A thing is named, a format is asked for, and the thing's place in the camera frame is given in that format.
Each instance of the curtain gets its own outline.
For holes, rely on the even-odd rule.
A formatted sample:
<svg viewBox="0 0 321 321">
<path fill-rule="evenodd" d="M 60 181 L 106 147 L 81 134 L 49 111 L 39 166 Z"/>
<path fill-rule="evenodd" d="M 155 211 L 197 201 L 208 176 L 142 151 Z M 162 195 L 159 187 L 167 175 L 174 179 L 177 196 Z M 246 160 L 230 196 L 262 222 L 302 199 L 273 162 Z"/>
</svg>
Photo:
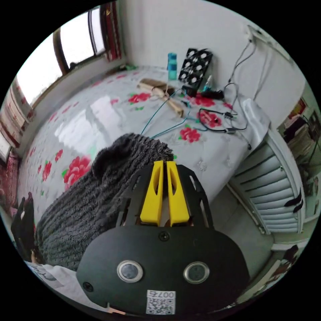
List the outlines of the curtain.
<svg viewBox="0 0 321 321">
<path fill-rule="evenodd" d="M 33 118 L 34 111 L 15 77 L 1 107 L 0 132 L 12 147 L 18 148 L 26 126 Z"/>
<path fill-rule="evenodd" d="M 0 205 L 9 213 L 17 201 L 19 158 L 12 151 L 6 164 L 0 163 Z"/>
<path fill-rule="evenodd" d="M 116 1 L 101 5 L 101 29 L 107 60 L 122 58 Z"/>
</svg>

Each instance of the white cloth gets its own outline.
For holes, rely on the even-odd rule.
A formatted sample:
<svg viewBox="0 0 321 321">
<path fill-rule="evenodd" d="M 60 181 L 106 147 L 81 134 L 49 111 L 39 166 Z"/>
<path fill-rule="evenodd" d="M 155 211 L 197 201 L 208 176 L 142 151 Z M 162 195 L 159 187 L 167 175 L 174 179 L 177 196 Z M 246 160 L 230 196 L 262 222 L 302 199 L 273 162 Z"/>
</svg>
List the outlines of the white cloth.
<svg viewBox="0 0 321 321">
<path fill-rule="evenodd" d="M 41 281 L 67 298 L 100 311 L 124 314 L 123 312 L 111 308 L 103 308 L 91 302 L 78 283 L 76 272 L 58 265 L 51 266 L 48 264 L 42 265 L 30 262 L 26 262 L 26 264 Z"/>
</svg>

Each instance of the blue wire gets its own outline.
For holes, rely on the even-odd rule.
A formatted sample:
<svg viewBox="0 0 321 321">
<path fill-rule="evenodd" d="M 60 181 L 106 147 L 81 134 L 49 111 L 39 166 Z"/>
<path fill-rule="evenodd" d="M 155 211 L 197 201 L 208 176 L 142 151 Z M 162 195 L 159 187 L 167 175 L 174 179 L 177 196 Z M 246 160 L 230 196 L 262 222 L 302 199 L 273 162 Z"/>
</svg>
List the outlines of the blue wire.
<svg viewBox="0 0 321 321">
<path fill-rule="evenodd" d="M 186 122 L 186 120 L 188 119 L 188 115 L 189 115 L 189 114 L 190 114 L 190 111 L 188 111 L 187 116 L 185 117 L 185 119 L 184 119 L 181 123 L 179 123 L 179 124 L 177 124 L 177 125 L 175 125 L 175 126 L 172 126 L 171 128 L 168 128 L 168 129 L 166 129 L 166 130 L 164 130 L 164 131 L 162 131 L 162 132 L 154 135 L 154 136 L 151 137 L 151 138 L 154 139 L 154 138 L 156 138 L 157 136 L 163 135 L 163 134 L 167 133 L 168 131 L 170 131 L 170 130 L 172 130 L 172 129 L 174 129 L 174 128 L 182 125 L 182 124 L 184 124 L 184 123 Z"/>
<path fill-rule="evenodd" d="M 171 94 L 161 105 L 160 107 L 155 111 L 155 113 L 152 115 L 152 117 L 150 118 L 150 120 L 147 122 L 146 126 L 144 127 L 144 129 L 141 132 L 141 135 L 143 134 L 144 130 L 146 129 L 146 127 L 148 126 L 148 124 L 151 122 L 151 120 L 154 118 L 154 116 L 158 113 L 158 111 L 165 105 L 165 103 L 172 97 L 174 96 L 180 89 L 178 89 L 177 91 L 175 91 L 173 94 Z"/>
</svg>

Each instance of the red curtain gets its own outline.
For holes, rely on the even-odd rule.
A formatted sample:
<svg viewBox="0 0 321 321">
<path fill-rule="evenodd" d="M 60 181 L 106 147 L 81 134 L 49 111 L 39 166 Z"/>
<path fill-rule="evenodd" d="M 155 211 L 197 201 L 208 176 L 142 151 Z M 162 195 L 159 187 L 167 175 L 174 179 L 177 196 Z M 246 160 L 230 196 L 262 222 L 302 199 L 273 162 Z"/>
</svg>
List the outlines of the red curtain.
<svg viewBox="0 0 321 321">
<path fill-rule="evenodd" d="M 0 163 L 0 205 L 9 213 L 17 200 L 19 158 L 12 151 L 7 164 Z"/>
</svg>

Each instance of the white radiator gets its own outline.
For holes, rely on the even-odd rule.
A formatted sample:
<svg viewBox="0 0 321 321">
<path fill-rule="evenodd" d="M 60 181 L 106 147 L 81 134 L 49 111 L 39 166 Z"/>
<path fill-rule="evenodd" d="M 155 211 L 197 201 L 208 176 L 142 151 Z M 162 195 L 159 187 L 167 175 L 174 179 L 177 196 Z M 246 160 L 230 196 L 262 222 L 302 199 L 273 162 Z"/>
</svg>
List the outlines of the white radiator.
<svg viewBox="0 0 321 321">
<path fill-rule="evenodd" d="M 298 167 L 278 132 L 269 130 L 231 180 L 267 234 L 300 233 L 305 197 Z"/>
</svg>

